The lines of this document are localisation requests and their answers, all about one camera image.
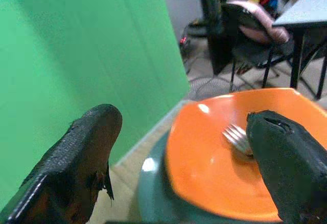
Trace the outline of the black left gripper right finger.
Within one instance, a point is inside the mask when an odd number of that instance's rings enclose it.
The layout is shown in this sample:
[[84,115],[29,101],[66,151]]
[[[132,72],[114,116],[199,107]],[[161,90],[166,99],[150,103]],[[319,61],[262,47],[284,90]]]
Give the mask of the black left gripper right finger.
[[270,110],[248,114],[246,134],[283,223],[326,223],[326,149]]

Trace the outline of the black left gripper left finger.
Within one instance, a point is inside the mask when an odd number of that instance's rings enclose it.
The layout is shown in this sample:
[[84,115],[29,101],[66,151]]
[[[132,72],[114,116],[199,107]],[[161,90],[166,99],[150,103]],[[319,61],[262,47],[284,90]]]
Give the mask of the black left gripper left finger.
[[1,223],[87,223],[100,191],[114,198],[108,160],[121,127],[111,104],[76,119],[2,209]]

